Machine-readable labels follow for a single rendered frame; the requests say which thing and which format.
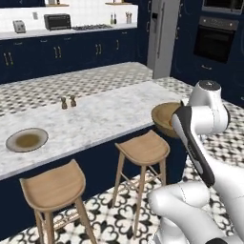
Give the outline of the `brown wooden bowl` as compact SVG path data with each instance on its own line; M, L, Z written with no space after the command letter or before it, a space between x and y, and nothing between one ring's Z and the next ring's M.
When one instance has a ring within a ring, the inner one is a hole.
M159 104L152 109L154 125L168 137L178 137L172 127L172 115L179 107L180 104L178 102L167 102Z

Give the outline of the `stainless steel fridge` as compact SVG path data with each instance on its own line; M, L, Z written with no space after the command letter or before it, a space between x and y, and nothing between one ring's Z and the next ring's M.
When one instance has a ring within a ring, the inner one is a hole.
M147 67L153 79L171 73L179 5L180 0L152 0Z

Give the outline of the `wooden bar stool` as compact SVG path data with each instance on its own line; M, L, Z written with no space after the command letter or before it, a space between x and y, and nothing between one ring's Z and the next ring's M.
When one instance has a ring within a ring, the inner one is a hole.
M136 237L144 185L154 181L156 178L161 180L163 186L166 185L166 159L171 149L169 144L152 130L126 142L116 143L115 147L119 150L119 158L112 204L115 205L121 178L124 178L130 187L138 191L133 232L133 237ZM131 182L123 174L125 159L129 159L134 165L141 168L140 178L135 182Z
M34 210L40 244L45 244L43 231L47 233L48 244L54 244L57 227L52 214L72 203L91 243L97 244L81 198L86 188L86 177L74 159L63 166L31 178L20 178L19 181L27 203Z

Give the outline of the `navy kitchen island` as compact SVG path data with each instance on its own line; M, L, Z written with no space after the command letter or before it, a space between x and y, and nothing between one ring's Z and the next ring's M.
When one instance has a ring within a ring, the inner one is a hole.
M151 82L84 96L77 106L60 104L0 117L0 240L34 224L33 211L24 199L20 178L35 176L75 159L83 170L88 199L114 184L118 152L123 142L153 128L151 110L182 96ZM12 152L6 141L28 129L45 130L49 139L32 152Z

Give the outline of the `navy base cupboard run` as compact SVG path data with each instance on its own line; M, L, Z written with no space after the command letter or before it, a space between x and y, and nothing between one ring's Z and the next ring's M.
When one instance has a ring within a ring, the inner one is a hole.
M0 40L0 84L135 59L136 29Z

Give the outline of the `grey plate with brown centre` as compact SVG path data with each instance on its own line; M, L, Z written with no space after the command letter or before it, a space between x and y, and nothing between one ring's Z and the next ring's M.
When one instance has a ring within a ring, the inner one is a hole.
M29 128L11 135L6 141L6 147L15 153L27 153L39 149L48 139L49 135L45 130Z

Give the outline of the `black hob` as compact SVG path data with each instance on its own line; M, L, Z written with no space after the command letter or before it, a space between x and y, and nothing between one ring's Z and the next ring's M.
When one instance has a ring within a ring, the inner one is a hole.
M110 29L112 26L106 24L99 25L83 25L83 26L75 26L72 27L75 31L90 31L90 30L102 30L102 29Z

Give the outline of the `navy tall cupboard unit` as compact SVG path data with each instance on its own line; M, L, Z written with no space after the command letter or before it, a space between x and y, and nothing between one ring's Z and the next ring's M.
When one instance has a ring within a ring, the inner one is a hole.
M244 0L180 0L171 76L213 80L244 108Z

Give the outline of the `black toaster oven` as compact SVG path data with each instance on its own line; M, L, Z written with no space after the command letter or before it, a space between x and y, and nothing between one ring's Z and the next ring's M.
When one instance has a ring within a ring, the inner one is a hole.
M66 13L45 14L45 27L49 31L69 30L71 28L71 17Z

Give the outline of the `silver toaster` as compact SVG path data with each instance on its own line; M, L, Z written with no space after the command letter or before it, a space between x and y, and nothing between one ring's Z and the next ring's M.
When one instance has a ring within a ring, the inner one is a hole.
M22 20L14 20L13 27L14 27L14 31L16 33L25 33L26 32L26 27Z

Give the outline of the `microwave oven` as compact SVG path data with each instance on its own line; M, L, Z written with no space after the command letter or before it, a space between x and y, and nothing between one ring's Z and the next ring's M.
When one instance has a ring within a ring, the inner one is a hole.
M244 0L203 0L202 9L240 15L244 11Z

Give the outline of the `wooden wall shelf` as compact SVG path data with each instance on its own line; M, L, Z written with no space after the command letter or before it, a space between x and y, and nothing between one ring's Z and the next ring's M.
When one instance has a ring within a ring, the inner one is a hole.
M63 4L61 0L45 0L46 7L69 7L68 4Z
M128 3L125 0L112 0L111 2L106 2L105 4L110 6L120 6L120 5L131 5L132 3Z

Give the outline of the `black wall oven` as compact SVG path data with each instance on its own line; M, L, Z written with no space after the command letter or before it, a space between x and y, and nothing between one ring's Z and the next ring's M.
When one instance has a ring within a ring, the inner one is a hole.
M226 63L238 24L237 20L201 16L193 53L213 61Z

